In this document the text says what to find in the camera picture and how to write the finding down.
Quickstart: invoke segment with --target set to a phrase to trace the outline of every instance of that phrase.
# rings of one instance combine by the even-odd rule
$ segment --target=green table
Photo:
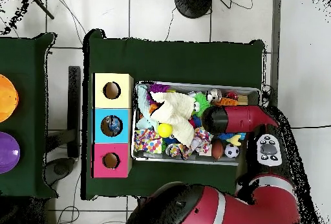
[[[241,43],[185,43],[105,39],[92,30],[84,39],[82,198],[149,196],[171,181],[201,183],[234,193],[234,166],[133,161],[126,179],[91,178],[92,73],[128,73],[135,82],[154,80],[261,88],[261,40]]]
[[[16,167],[0,174],[0,196],[56,197],[43,181],[45,161],[45,55],[54,35],[34,39],[0,38],[0,74],[9,78],[18,94],[14,113],[0,123],[0,131],[18,141],[21,156]]]

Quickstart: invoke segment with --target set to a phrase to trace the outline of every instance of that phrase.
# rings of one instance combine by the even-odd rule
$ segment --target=red robot arm
[[[297,198],[279,123],[261,107],[220,110],[212,106],[205,110],[202,125],[212,134],[240,128],[250,132],[248,171],[238,178],[235,196],[210,186],[173,183],[137,207],[127,224],[298,224]]]

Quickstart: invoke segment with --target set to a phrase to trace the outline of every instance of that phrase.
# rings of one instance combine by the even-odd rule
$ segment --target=circular hole
[[[121,88],[116,82],[108,82],[103,86],[103,94],[108,99],[116,99],[121,94]]]
[[[120,158],[115,153],[108,153],[102,158],[102,163],[108,169],[115,169],[120,163]]]
[[[101,131],[108,137],[115,137],[122,132],[123,123],[114,115],[105,117],[101,122]]]

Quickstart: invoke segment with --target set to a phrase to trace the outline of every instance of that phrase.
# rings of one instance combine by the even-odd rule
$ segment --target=soccer ball
[[[234,146],[233,144],[228,144],[225,147],[224,151],[225,155],[229,157],[230,159],[234,159],[239,154],[239,148]]]

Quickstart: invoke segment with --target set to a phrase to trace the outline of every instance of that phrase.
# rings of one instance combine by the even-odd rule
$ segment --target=yellow ball
[[[170,137],[172,133],[173,133],[172,125],[166,124],[166,123],[161,123],[158,126],[158,134],[161,137]]]

